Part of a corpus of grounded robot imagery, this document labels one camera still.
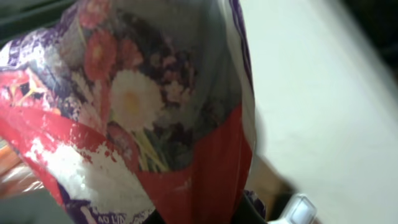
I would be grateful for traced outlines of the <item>floral red purple packet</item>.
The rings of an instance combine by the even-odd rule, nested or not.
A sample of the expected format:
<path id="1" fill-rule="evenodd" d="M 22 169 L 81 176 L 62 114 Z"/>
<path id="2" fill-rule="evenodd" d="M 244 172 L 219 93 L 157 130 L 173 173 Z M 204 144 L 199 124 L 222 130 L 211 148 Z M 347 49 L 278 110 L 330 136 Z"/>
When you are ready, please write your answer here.
<path id="1" fill-rule="evenodd" d="M 239 1 L 78 1 L 1 49 L 1 136 L 75 223 L 231 223 L 254 109 Z"/>

